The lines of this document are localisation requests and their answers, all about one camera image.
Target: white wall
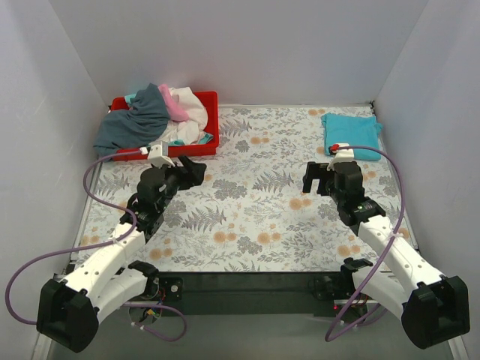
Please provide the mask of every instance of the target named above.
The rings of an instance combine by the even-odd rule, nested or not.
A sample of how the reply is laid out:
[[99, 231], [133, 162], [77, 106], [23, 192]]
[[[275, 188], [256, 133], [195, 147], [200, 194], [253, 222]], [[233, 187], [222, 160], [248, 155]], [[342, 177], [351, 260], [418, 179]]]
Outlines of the white wall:
[[354, 104], [382, 88], [427, 0], [50, 0], [106, 102], [148, 82], [223, 104]]
[[480, 359], [480, 2], [429, 1], [376, 105], [424, 256], [469, 286]]
[[[104, 102], [47, 0], [0, 0], [0, 289], [37, 255], [71, 247], [82, 174]], [[36, 319], [42, 284], [67, 257], [20, 276], [13, 305]], [[0, 305], [0, 358], [30, 359], [38, 333]]]

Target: white cloth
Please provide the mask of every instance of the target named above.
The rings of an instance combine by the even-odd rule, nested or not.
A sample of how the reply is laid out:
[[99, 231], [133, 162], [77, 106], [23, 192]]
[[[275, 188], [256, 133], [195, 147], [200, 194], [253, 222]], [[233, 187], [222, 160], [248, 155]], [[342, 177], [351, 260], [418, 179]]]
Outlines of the white cloth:
[[175, 140], [183, 140], [185, 145], [198, 142], [205, 136], [203, 129], [209, 120], [207, 110], [190, 88], [169, 88], [169, 90], [173, 100], [187, 112], [188, 120], [168, 121], [165, 132], [152, 144], [160, 141], [171, 143]]

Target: tabletop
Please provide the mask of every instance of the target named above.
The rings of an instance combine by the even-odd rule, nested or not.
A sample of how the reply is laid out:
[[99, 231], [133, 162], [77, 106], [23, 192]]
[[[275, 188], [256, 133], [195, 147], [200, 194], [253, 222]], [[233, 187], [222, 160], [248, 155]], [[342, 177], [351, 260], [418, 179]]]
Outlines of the tabletop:
[[[346, 257], [374, 261], [377, 255], [338, 218], [329, 197], [302, 193], [308, 161], [324, 155], [321, 115], [371, 116], [356, 107], [232, 107], [219, 109], [220, 146], [199, 187], [180, 191], [165, 211], [157, 234], [131, 259], [163, 272], [329, 272]], [[392, 223], [400, 200], [386, 159], [358, 161], [367, 196]], [[109, 162], [100, 169], [95, 193], [126, 206], [146, 161]], [[122, 213], [97, 202], [85, 209], [79, 242], [105, 242]], [[400, 231], [415, 244], [404, 220]], [[77, 263], [93, 250], [81, 251]]]

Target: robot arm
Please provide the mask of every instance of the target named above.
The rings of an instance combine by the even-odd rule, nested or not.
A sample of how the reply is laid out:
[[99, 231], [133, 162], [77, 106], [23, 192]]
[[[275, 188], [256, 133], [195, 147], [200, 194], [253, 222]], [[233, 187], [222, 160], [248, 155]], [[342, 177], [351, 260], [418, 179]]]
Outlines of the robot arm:
[[95, 251], [60, 282], [49, 280], [42, 287], [37, 330], [75, 353], [90, 344], [99, 324], [126, 301], [158, 293], [159, 272], [153, 265], [133, 262], [127, 269], [122, 266], [157, 232], [177, 191], [201, 185], [206, 170], [205, 164], [185, 156], [178, 158], [183, 166], [176, 166], [163, 156], [164, 151], [162, 145], [150, 149], [152, 168], [141, 174], [137, 192], [128, 201], [127, 208], [136, 215], [136, 229], [115, 241], [133, 223], [125, 213], [110, 237], [111, 245]]
[[[308, 163], [305, 193], [311, 191], [314, 179], [319, 179], [316, 192], [330, 196], [337, 204], [342, 222], [381, 254], [393, 235], [392, 224], [382, 207], [365, 196], [362, 171], [353, 161], [353, 150], [339, 150], [331, 163]], [[417, 347], [425, 349], [470, 330], [467, 285], [458, 276], [446, 277], [398, 237], [384, 263], [394, 277], [377, 272], [362, 292], [401, 320]], [[345, 260], [340, 271], [351, 293], [372, 265], [366, 259]]]

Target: pile of cloth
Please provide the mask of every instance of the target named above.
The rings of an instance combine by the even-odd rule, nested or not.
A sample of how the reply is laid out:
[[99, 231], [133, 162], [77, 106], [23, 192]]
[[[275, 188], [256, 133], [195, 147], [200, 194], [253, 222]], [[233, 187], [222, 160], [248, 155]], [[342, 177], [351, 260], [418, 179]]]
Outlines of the pile of cloth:
[[170, 146], [206, 144], [207, 111], [190, 88], [149, 84], [125, 96], [129, 109], [109, 112], [100, 124], [94, 148], [100, 156], [166, 141]]

